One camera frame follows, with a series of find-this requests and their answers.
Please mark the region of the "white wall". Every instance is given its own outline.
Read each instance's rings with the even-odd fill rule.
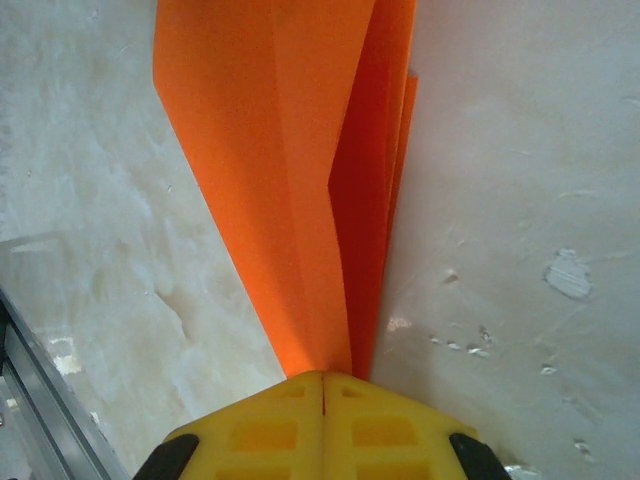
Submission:
[[[0,4],[0,281],[132,472],[283,378],[153,90],[154,6]],[[421,0],[412,66],[374,380],[543,478],[632,478],[640,2]]]

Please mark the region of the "orange paper airplane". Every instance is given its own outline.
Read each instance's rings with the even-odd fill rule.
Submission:
[[[415,0],[159,0],[154,81],[288,376],[367,378]]]

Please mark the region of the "wall stain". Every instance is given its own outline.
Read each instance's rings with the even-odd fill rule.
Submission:
[[[193,319],[195,317],[195,307],[189,295],[179,287],[173,288],[168,294],[155,289],[155,294],[178,316],[184,338],[188,342],[192,342],[194,339]]]

